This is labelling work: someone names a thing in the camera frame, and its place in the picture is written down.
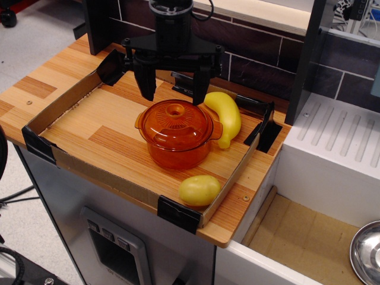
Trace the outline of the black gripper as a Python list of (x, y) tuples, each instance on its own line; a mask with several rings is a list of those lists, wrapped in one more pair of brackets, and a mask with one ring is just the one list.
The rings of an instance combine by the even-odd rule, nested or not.
[(221, 73), (224, 47), (200, 39), (191, 29), (192, 20), (207, 21), (193, 13), (193, 1), (149, 1), (154, 15), (155, 32), (148, 36), (126, 38), (125, 69), (133, 71), (143, 98), (154, 100), (156, 70), (173, 70), (194, 74), (193, 101), (204, 101), (210, 79)]

